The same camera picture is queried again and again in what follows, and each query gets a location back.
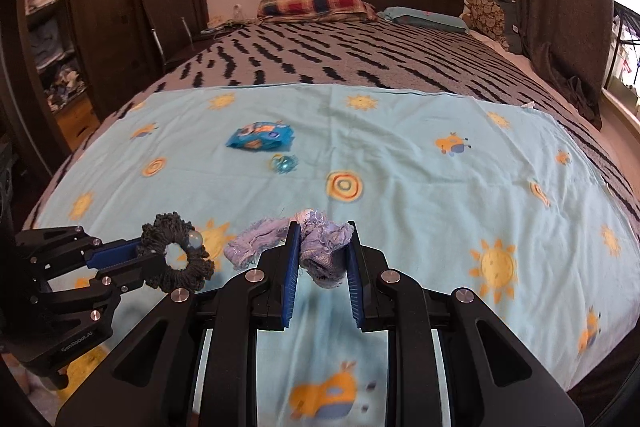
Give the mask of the blue snack packet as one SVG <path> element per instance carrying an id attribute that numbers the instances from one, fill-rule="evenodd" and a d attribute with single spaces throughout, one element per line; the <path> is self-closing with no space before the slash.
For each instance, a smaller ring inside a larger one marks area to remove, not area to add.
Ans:
<path id="1" fill-rule="evenodd" d="M 236 129 L 226 145 L 237 150 L 288 150 L 295 139 L 291 126 L 281 121 L 256 121 Z"/>

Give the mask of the plaid pillow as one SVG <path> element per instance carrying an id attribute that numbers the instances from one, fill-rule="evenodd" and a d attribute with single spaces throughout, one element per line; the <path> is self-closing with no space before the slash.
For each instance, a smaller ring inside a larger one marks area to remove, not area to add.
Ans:
<path id="1" fill-rule="evenodd" d="M 262 0 L 257 18 L 262 22 L 373 22 L 372 4 L 363 0 Z"/>

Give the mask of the dark bedside table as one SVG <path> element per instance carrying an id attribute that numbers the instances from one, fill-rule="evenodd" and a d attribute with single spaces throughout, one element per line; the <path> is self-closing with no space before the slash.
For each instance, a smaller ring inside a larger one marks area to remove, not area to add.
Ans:
<path id="1" fill-rule="evenodd" d="M 166 58 L 164 63 L 165 72 L 171 72 L 180 64 L 189 60 L 189 58 L 194 57 L 194 55 L 208 50 L 215 41 L 220 40 L 222 37 L 227 37 L 235 31 L 245 28 L 247 28 L 246 23 L 228 20 L 228 22 L 217 27 L 203 30 L 199 35 L 192 37 L 187 46 L 182 46 Z"/>

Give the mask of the dark knitted scrunchie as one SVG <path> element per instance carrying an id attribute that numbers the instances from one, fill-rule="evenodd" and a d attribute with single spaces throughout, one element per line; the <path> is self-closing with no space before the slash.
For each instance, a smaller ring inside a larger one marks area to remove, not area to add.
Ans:
<path id="1" fill-rule="evenodd" d="M 136 254 L 145 261 L 144 283 L 165 294 L 177 288 L 196 293 L 215 272 L 203 235 L 176 212 L 159 213 L 142 225 Z"/>

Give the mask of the black metal rack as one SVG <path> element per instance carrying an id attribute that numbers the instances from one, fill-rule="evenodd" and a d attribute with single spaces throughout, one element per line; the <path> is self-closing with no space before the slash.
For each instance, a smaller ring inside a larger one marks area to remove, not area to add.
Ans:
<path id="1" fill-rule="evenodd" d="M 614 78 L 634 92 L 639 92 L 639 14 L 620 2 L 614 2 L 608 66 L 603 88 Z"/>

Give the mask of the yellow fluffy rug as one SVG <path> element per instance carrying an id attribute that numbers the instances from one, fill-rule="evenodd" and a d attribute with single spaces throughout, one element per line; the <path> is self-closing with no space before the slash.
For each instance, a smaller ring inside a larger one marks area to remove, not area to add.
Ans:
<path id="1" fill-rule="evenodd" d="M 58 391 L 58 397 L 62 402 L 65 402 L 85 381 L 85 379 L 100 365 L 100 363 L 107 357 L 108 350 L 103 346 L 96 346 L 89 352 L 81 355 L 66 369 L 66 376 L 68 378 L 68 385 Z"/>

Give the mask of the brown patterned cushion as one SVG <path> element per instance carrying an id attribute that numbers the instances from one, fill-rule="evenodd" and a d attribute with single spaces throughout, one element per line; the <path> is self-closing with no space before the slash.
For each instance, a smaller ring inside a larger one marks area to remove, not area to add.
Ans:
<path id="1" fill-rule="evenodd" d="M 523 53 L 516 0 L 464 0 L 462 20 L 506 51 Z"/>

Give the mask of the dark wooden wardrobe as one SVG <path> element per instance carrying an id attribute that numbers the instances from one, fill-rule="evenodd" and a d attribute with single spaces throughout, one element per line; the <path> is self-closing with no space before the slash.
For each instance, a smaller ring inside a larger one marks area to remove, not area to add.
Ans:
<path id="1" fill-rule="evenodd" d="M 60 0 L 96 118 L 104 120 L 175 64 L 207 22 L 206 0 Z M 26 0 L 1 0 L 1 118 L 28 171 L 48 182 L 70 156 L 44 97 Z"/>

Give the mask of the blue glass ball keychain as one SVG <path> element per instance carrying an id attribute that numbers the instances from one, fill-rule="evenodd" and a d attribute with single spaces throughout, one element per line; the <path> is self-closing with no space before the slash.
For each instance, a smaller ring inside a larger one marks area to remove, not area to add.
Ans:
<path id="1" fill-rule="evenodd" d="M 269 163 L 269 167 L 272 171 L 285 174 L 292 172 L 296 169 L 298 160 L 295 155 L 274 154 Z"/>

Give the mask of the teal pillow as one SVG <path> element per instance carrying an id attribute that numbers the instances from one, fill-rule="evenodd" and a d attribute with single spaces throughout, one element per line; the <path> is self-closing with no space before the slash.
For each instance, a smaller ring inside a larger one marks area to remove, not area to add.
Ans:
<path id="1" fill-rule="evenodd" d="M 439 29 L 459 34 L 465 34 L 469 31 L 468 25 L 460 17 L 411 9 L 405 6 L 390 6 L 384 11 L 378 12 L 378 17 L 394 24 Z"/>

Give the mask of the black white patterned bedspread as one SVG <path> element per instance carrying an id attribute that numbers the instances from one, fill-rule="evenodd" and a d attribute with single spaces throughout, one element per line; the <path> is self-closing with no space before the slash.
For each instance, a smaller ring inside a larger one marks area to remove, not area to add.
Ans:
<path id="1" fill-rule="evenodd" d="M 477 34 L 387 22 L 252 25 L 189 52 L 175 70 L 126 96 L 80 146 L 87 148 L 112 124 L 137 113 L 151 94 L 180 89 L 334 82 L 533 103 L 572 137 L 600 171 L 631 228 L 638 228 L 639 201 L 612 148 L 574 106 L 517 60 Z"/>

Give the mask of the light blue patterned sheet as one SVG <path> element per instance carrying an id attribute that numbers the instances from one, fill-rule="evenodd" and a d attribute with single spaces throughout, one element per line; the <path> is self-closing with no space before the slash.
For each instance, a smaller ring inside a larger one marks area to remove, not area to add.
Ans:
<path id="1" fill-rule="evenodd" d="M 281 121 L 288 150 L 237 150 L 236 129 Z M 269 167 L 295 155 L 292 172 Z M 594 369 L 639 316 L 639 241 L 601 173 L 535 107 L 452 94 L 303 86 L 167 91 L 109 127 L 38 211 L 104 241 L 159 213 L 222 248 L 264 218 L 314 209 L 422 286 L 466 286 L 564 388 Z"/>

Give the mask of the lavender cloth rag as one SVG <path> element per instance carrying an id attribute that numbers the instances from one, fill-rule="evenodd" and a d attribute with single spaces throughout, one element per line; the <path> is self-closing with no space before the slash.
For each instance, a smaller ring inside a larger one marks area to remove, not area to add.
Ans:
<path id="1" fill-rule="evenodd" d="M 292 223 L 300 228 L 299 265 L 321 288 L 340 286 L 347 270 L 342 249 L 350 243 L 355 227 L 331 221 L 320 210 L 305 209 L 291 218 L 256 221 L 224 246 L 224 257 L 235 269 L 244 270 L 268 249 L 282 245 Z"/>

